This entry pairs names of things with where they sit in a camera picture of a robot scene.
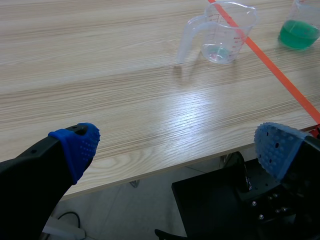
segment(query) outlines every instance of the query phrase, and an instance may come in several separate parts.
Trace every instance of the blue rubber gripper pad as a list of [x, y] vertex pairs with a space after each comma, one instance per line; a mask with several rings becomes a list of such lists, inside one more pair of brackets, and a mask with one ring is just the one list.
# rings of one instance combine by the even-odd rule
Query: blue rubber gripper pad
[[87, 126], [85, 135], [78, 135], [67, 129], [59, 129], [48, 134], [48, 136], [60, 140], [62, 144], [73, 185], [77, 184], [84, 174], [88, 162], [96, 155], [100, 141], [99, 129], [95, 125], [92, 123], [79, 123], [78, 125]]
[[274, 122], [261, 124], [254, 135], [255, 152], [261, 166], [281, 181], [307, 133]]

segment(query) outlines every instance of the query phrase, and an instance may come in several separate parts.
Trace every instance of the water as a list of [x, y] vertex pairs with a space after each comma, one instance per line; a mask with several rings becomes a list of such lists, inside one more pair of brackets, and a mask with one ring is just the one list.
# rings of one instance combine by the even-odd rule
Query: water
[[229, 51], [215, 44], [205, 44], [202, 46], [202, 54], [210, 62], [226, 64], [229, 62]]
[[306, 22], [288, 20], [281, 28], [279, 39], [289, 47], [305, 49], [311, 46], [319, 35], [320, 31]]

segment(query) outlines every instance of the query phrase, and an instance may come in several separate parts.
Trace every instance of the floor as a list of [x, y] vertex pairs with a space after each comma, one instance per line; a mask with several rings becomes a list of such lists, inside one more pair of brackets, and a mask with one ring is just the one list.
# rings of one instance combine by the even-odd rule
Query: floor
[[[246, 161], [255, 158], [253, 147], [241, 153]], [[223, 165], [223, 160], [214, 158], [142, 179], [138, 188], [126, 183], [61, 201], [53, 216], [68, 211], [78, 213], [86, 240], [157, 240], [155, 229], [186, 236], [171, 184]], [[73, 215], [61, 220], [77, 224]], [[49, 240], [62, 238], [50, 236]]]

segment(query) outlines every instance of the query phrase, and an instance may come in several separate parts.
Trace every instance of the clear plastic measuring cup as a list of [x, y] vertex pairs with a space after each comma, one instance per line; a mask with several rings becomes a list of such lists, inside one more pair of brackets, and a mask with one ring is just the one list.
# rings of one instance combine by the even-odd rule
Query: clear plastic measuring cup
[[189, 20], [184, 28], [176, 61], [183, 63], [194, 36], [203, 32], [201, 52], [213, 63], [233, 61], [257, 22], [256, 9], [235, 2], [211, 3], [204, 15]]
[[320, 0], [294, 0], [279, 39], [295, 49], [311, 46], [320, 36]]

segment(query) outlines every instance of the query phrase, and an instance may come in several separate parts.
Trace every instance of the wood grain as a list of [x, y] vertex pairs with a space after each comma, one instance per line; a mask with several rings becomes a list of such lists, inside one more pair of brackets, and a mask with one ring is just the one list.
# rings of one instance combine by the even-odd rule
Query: wood grain
[[[318, 43], [304, 57], [277, 43], [291, 1], [245, 3], [260, 17], [252, 39], [320, 109]], [[199, 36], [176, 65], [184, 25], [207, 4], [2, 0], [0, 161], [50, 131], [95, 124], [96, 157], [66, 199], [245, 148], [263, 122], [313, 126], [246, 45], [232, 64], [214, 64]]]

